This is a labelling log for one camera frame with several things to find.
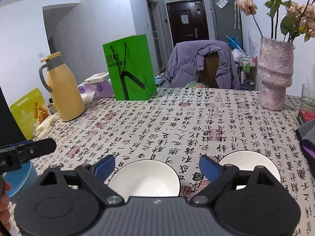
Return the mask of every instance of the green paper bag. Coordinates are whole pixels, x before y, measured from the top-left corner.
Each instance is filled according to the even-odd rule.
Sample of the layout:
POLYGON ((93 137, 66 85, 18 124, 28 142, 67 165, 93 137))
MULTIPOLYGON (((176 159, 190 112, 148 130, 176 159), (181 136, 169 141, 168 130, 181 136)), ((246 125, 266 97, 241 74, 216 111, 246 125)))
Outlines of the green paper bag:
POLYGON ((148 100, 157 91, 146 35, 103 45, 117 100, 148 100))

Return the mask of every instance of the blue cup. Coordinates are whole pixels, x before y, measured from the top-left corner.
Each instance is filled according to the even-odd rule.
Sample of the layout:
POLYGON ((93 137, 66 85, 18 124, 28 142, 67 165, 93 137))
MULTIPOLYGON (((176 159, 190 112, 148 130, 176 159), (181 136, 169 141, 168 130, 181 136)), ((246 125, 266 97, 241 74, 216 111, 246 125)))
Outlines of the blue cup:
MULTIPOLYGON (((25 141, 10 145, 17 146, 20 144, 29 143, 25 141)), ((14 204, 17 203, 19 197, 33 184, 38 178, 37 171, 31 161, 22 164, 22 168, 16 171, 8 172, 4 179, 12 186, 10 191, 7 191, 10 201, 14 204)))

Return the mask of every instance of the purple jacket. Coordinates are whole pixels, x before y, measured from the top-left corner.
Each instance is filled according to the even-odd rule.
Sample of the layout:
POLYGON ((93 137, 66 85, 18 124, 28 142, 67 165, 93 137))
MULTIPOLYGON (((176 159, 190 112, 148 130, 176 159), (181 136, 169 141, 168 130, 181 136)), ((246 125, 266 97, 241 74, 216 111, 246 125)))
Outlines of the purple jacket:
POLYGON ((172 87, 185 87, 197 82, 199 71, 204 69, 204 57, 217 52, 219 68, 216 81, 220 89, 239 89, 238 72, 229 45, 215 40, 188 41, 177 43, 165 72, 172 87))

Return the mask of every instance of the dark brown door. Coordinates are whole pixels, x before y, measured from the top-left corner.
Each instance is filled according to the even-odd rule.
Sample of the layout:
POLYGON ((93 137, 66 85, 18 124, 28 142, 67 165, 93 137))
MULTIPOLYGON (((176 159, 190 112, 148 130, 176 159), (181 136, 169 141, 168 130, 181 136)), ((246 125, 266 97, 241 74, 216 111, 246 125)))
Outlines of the dark brown door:
POLYGON ((167 3, 174 46, 176 43, 209 40, 204 0, 167 3))

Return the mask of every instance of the gray ribbed panel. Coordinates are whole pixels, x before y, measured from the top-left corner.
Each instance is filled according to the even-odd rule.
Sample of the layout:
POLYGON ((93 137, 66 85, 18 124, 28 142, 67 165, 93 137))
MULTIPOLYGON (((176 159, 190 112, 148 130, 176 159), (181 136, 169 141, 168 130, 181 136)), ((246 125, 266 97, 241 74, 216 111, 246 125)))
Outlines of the gray ribbed panel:
POLYGON ((92 230, 82 236, 231 236, 206 208, 190 206, 180 198, 130 199, 108 209, 92 230))

